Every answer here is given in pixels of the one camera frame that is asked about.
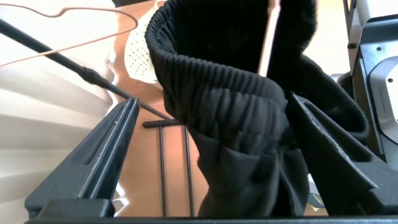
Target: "tan surface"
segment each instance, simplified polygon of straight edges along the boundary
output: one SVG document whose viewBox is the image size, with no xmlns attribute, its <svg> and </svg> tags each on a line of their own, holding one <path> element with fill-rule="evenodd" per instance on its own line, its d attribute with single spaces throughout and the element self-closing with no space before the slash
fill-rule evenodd
<svg viewBox="0 0 398 224">
<path fill-rule="evenodd" d="M 328 73 L 343 73 L 349 69 L 345 21 L 341 2 L 337 0 L 320 1 L 318 32 L 306 51 L 306 54 L 318 62 Z M 140 18 L 152 6 L 153 1 L 120 9 Z M 128 18 L 119 18 L 119 29 L 124 29 L 130 25 L 131 21 Z M 114 71 L 119 78 L 118 85 L 158 110 L 164 111 L 160 90 L 128 77 L 123 59 L 124 44 L 127 37 L 127 34 L 119 36 L 114 46 L 116 50 Z M 128 202 L 128 205 L 118 213 L 118 216 L 162 216 L 159 130 L 142 127 L 142 122 L 157 119 L 156 116 L 145 110 L 140 111 L 120 178 L 120 186 L 125 191 L 124 196 L 121 197 L 125 203 Z M 181 127 L 165 128 L 164 139 L 167 216 L 187 217 L 189 216 L 187 172 Z M 196 214 L 201 200 L 206 194 L 207 184 L 198 170 L 196 164 L 198 153 L 192 140 L 190 140 L 190 153 Z M 311 207 L 306 209 L 306 215 L 325 214 L 325 210 L 316 212 Z"/>
</svg>

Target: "white machine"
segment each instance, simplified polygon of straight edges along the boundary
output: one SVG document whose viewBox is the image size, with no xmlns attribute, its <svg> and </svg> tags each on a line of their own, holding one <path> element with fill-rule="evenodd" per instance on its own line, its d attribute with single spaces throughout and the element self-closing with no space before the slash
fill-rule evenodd
<svg viewBox="0 0 398 224">
<path fill-rule="evenodd" d="M 337 82 L 368 117 L 364 144 L 398 170 L 398 1 L 343 2 L 351 71 Z"/>
</svg>

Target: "black rack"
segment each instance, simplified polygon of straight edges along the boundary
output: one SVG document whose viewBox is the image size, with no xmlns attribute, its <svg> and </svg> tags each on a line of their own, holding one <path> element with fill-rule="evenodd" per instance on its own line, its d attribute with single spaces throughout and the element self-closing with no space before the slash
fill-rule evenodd
<svg viewBox="0 0 398 224">
<path fill-rule="evenodd" d="M 43 45 L 37 48 L 39 42 L 13 29 L 15 27 L 0 21 L 2 34 L 38 52 L 50 50 L 43 48 Z M 66 62 L 71 63 L 59 54 L 47 57 L 64 66 Z M 331 217 L 261 220 L 210 220 L 193 217 L 113 218 L 112 198 L 139 108 L 155 114 L 156 110 L 152 111 L 150 107 L 113 86 L 89 68 L 74 71 L 87 82 L 128 100 L 118 104 L 26 198 L 25 207 L 30 217 L 26 224 L 398 223 L 398 171 L 392 170 L 311 102 L 293 93 L 289 96 L 286 113 L 292 128 L 304 133 L 297 138 L 298 146 Z M 166 117 L 165 121 L 149 121 L 143 125 L 146 128 L 159 128 L 162 157 L 163 127 L 179 125 L 178 122 Z M 188 134 L 185 127 L 184 133 L 188 162 Z M 189 163 L 187 169 L 190 211 L 193 216 Z M 167 209 L 164 194 L 162 199 L 165 216 Z"/>
</svg>

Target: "white curtain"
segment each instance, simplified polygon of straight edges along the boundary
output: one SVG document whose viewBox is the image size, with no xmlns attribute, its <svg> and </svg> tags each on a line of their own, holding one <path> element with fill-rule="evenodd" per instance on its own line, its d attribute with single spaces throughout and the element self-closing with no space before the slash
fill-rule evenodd
<svg viewBox="0 0 398 224">
<path fill-rule="evenodd" d="M 114 7 L 110 0 L 12 0 L 42 12 L 66 6 Z M 113 33 L 111 12 L 68 12 L 48 19 L 11 7 L 0 18 L 52 48 L 79 44 Z M 113 79 L 106 66 L 113 39 L 63 54 Z M 0 64 L 35 52 L 0 35 Z M 76 73 L 35 58 L 0 68 L 0 222 L 27 220 L 24 200 L 66 155 L 103 119 L 113 100 L 107 91 Z"/>
</svg>

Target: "white basket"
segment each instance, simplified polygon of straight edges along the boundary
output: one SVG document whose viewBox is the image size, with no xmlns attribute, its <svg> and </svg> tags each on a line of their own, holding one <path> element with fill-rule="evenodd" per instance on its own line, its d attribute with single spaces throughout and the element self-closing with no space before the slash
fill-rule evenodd
<svg viewBox="0 0 398 224">
<path fill-rule="evenodd" d="M 150 83 L 162 90 L 162 86 L 157 81 L 144 37 L 151 17 L 159 8 L 158 2 L 159 0 L 156 0 L 154 7 L 138 20 L 137 28 L 130 32 L 124 51 L 124 65 L 131 78 Z"/>
</svg>

